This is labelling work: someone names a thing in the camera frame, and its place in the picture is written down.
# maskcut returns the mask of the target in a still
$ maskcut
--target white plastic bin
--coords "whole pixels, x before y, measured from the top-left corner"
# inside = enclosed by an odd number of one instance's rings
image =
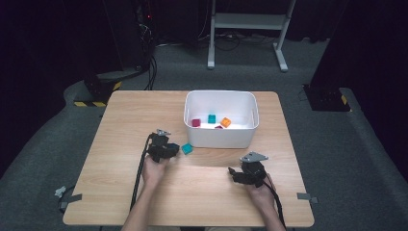
[[[209,115],[216,116],[216,123],[208,122]],[[216,128],[225,117],[231,125]],[[192,127],[192,120],[198,118],[201,126]],[[247,91],[193,90],[186,98],[184,122],[194,147],[246,148],[259,125],[256,98]]]

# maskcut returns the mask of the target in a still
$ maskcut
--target pink block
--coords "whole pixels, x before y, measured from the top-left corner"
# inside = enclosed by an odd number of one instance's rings
[[[201,119],[195,118],[192,120],[192,127],[199,127],[201,126]]]

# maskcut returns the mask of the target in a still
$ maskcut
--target teal block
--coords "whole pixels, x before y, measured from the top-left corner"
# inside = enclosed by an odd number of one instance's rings
[[[216,115],[208,115],[208,123],[216,123]]]
[[[186,155],[192,152],[192,146],[189,143],[186,143],[183,146],[181,146],[181,149]]]

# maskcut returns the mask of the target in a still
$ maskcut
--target human arm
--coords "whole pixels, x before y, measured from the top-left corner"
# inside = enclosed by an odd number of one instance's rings
[[[150,204],[154,193],[165,175],[166,165],[169,159],[161,159],[159,163],[154,162],[150,156],[144,159],[143,170],[143,188],[141,189],[138,200],[126,219],[122,231],[144,231],[147,230]]]
[[[271,180],[269,181],[269,179],[270,176],[268,174],[264,179],[264,182],[275,190],[273,183]],[[254,185],[245,185],[245,188],[248,191],[253,204],[260,212],[267,231],[286,230],[275,210],[275,198],[269,188],[265,185],[262,185],[259,188],[256,188]]]

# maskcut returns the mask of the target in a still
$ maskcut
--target orange block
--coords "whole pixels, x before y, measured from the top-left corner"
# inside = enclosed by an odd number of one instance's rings
[[[221,125],[223,127],[228,127],[231,124],[231,120],[227,117],[223,118],[221,121]]]

